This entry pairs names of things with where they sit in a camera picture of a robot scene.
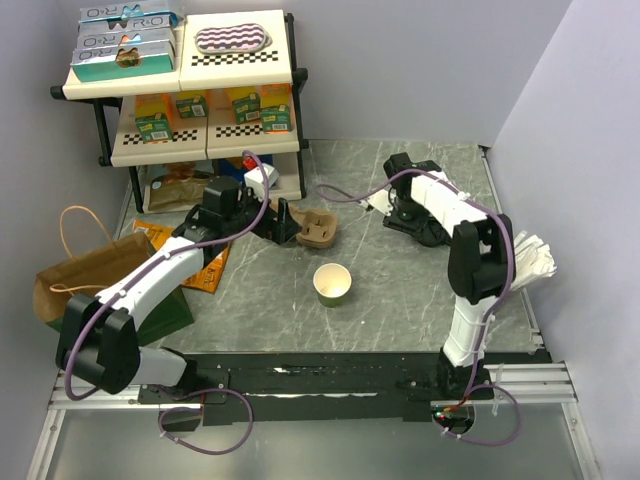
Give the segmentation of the green paper coffee cup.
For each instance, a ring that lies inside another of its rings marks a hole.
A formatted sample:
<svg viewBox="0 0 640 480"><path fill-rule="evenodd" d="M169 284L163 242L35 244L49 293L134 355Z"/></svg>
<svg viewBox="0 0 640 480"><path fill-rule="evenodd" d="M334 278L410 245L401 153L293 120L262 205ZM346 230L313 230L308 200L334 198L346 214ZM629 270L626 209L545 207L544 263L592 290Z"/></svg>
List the green paper coffee cup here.
<svg viewBox="0 0 640 480"><path fill-rule="evenodd" d="M337 263L320 266L313 275L313 287L318 301L327 308L339 306L352 286L349 270Z"/></svg>

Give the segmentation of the brown snack bag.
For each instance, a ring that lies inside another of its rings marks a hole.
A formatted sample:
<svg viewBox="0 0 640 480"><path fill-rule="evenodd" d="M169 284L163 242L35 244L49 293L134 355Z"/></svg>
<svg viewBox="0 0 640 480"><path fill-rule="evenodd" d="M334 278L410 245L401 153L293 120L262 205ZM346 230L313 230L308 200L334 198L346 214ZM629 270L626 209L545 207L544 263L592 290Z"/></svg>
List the brown snack bag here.
<svg viewBox="0 0 640 480"><path fill-rule="evenodd" d="M143 209L147 213L188 211L202 201L214 176L206 161L151 165L144 180Z"/></svg>

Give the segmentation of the green small box right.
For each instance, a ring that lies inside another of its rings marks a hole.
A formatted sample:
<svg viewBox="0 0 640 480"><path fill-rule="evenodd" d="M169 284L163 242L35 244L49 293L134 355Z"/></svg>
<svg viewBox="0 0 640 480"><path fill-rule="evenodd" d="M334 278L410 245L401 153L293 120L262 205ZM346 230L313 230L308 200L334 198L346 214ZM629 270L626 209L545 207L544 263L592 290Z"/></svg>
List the green small box right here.
<svg viewBox="0 0 640 480"><path fill-rule="evenodd" d="M260 118L261 101L258 94L252 93L231 102L234 120L238 125L256 121Z"/></svg>

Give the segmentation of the green small box centre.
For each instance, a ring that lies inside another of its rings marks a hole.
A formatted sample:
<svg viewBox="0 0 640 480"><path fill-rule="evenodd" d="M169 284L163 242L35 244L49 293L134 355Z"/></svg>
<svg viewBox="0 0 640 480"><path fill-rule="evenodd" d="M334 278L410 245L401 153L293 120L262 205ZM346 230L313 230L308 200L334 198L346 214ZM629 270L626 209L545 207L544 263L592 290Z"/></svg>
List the green small box centre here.
<svg viewBox="0 0 640 480"><path fill-rule="evenodd" d="M181 119L204 118L208 116L208 101L203 94L177 98L175 105Z"/></svg>

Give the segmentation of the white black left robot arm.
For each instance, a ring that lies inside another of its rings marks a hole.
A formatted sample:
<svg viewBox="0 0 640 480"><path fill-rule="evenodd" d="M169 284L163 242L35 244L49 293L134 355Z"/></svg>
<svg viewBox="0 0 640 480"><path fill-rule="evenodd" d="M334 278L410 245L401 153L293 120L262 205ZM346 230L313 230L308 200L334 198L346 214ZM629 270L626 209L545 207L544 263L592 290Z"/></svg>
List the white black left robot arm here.
<svg viewBox="0 0 640 480"><path fill-rule="evenodd" d="M72 390L73 378L109 394L148 384L161 386L177 402L195 395L195 361L173 350L142 346L138 331L167 296L232 241L252 233L281 245L299 233L286 200L270 207L269 189L276 177L264 165L245 173L242 182L214 178L201 203L148 260L97 294L78 293L67 302L55 361L64 371L70 399L82 398Z"/></svg>

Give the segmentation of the cream three-tier shelf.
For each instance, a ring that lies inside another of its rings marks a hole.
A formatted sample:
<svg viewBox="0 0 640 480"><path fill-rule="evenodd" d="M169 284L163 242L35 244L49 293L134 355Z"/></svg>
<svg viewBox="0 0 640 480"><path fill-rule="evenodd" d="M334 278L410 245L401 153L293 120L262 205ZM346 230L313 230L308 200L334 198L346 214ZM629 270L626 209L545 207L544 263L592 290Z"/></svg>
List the cream three-tier shelf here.
<svg viewBox="0 0 640 480"><path fill-rule="evenodd" d="M257 23L272 38L269 47L257 53L203 55L195 36L206 27ZM83 83L70 73L65 83L53 86L56 100L86 103L93 107L101 153L100 165L125 167L129 171L138 212L144 210L140 168L153 164L237 157L245 149L270 155L280 173L277 195L299 200L306 195L302 152L309 143L304 136L300 93L308 78L296 55L294 17L281 10L189 15L176 31L176 68L169 73ZM225 102L225 88L283 84L291 86L292 129L265 133L258 121L237 125ZM172 138L143 144L133 121L138 94L169 93L204 89L212 104L204 119L177 119Z"/></svg>

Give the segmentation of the blue chip bag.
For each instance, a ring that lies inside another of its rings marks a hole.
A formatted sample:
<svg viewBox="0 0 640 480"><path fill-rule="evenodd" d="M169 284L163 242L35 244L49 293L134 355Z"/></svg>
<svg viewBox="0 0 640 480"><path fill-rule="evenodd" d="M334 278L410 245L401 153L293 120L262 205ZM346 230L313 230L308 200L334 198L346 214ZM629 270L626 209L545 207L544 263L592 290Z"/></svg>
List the blue chip bag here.
<svg viewBox="0 0 640 480"><path fill-rule="evenodd" d="M246 171L242 157L228 157L218 160L219 173L228 176L242 176Z"/></svg>

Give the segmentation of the green small box front-right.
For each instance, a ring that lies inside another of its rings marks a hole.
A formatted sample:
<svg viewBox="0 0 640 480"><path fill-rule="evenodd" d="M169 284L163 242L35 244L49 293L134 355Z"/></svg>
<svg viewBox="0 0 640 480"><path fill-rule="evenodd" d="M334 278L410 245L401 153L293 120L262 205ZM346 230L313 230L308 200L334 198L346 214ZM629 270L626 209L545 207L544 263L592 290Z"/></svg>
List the green small box front-right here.
<svg viewBox="0 0 640 480"><path fill-rule="evenodd" d="M291 110L288 104L264 107L260 111L262 130L266 134L281 134L292 130Z"/></svg>

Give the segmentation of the green small box left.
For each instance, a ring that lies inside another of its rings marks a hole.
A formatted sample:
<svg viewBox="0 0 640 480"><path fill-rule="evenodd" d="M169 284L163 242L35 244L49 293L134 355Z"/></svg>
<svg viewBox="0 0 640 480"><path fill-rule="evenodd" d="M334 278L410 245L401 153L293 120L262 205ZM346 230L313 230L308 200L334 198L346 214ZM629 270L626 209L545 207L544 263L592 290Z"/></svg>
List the green small box left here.
<svg viewBox="0 0 640 480"><path fill-rule="evenodd" d="M171 141L173 138L171 120L163 112L138 116L135 118L135 126L145 144Z"/></svg>

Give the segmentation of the brown cardboard cup carrier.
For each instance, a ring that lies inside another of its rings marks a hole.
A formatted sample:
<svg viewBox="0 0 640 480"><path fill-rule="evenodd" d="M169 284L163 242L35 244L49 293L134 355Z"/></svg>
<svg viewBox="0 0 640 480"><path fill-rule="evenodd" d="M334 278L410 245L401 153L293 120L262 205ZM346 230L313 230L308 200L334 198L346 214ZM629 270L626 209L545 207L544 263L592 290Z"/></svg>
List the brown cardboard cup carrier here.
<svg viewBox="0 0 640 480"><path fill-rule="evenodd" d="M296 241L306 247L327 249L336 238L338 217L322 209L301 210L291 207L291 215L301 230L295 235Z"/></svg>

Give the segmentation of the grey cup of straws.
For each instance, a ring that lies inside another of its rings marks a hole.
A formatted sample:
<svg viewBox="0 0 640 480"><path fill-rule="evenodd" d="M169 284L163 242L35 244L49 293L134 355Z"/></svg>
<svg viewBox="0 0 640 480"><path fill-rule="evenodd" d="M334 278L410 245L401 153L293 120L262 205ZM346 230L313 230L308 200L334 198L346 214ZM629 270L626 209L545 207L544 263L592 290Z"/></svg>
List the grey cup of straws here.
<svg viewBox="0 0 640 480"><path fill-rule="evenodd" d="M510 286L511 291L518 291L539 279L552 277L557 271L550 246L537 235L519 232L514 238L514 253L515 278Z"/></svg>

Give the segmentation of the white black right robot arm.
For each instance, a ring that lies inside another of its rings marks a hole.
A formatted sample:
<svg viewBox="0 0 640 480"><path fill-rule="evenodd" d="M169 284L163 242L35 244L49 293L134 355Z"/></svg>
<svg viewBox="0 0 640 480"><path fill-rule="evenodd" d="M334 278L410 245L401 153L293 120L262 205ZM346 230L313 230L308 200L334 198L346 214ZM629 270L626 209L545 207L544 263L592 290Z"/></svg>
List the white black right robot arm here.
<svg viewBox="0 0 640 480"><path fill-rule="evenodd" d="M433 161L406 153L383 164L391 181L383 225L426 247L449 246L447 277L456 295L443 353L450 365L437 373L438 390L459 398L472 377L466 367L484 357L487 329L515 279L510 219L475 204Z"/></svg>

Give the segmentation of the striped purple cloth pad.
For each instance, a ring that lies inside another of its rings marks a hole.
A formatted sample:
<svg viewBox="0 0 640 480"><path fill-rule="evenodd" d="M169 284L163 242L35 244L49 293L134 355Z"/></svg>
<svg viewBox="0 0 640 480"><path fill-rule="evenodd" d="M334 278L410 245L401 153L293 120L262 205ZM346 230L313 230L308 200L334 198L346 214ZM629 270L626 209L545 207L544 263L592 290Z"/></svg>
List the striped purple cloth pad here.
<svg viewBox="0 0 640 480"><path fill-rule="evenodd" d="M271 43L271 36L257 23L208 27L201 29L195 36L197 50L207 55L253 53Z"/></svg>

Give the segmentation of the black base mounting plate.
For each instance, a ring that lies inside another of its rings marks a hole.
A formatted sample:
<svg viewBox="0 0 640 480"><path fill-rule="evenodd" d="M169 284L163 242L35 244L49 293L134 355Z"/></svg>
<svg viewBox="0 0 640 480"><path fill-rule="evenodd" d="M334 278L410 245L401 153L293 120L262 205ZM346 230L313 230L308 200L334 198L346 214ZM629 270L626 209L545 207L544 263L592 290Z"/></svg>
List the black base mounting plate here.
<svg viewBox="0 0 640 480"><path fill-rule="evenodd" d="M143 405L204 409L206 426L257 422L400 418L432 421L432 403L457 402L468 372L448 373L434 352L198 353L185 391L148 386Z"/></svg>

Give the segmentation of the orange snack bag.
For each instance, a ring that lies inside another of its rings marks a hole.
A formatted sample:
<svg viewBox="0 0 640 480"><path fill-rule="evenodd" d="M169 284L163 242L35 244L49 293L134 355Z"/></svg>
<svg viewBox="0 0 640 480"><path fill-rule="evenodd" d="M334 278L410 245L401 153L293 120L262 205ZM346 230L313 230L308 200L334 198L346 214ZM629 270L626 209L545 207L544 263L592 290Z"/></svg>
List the orange snack bag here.
<svg viewBox="0 0 640 480"><path fill-rule="evenodd" d="M132 232L144 233L156 250L159 250L165 244L171 236L172 231L173 229L171 227L156 225L140 220L135 220L132 226ZM186 279L182 285L194 290L211 294L215 293L226 267L230 250L231 246L227 246L223 251L218 253L205 268Z"/></svg>

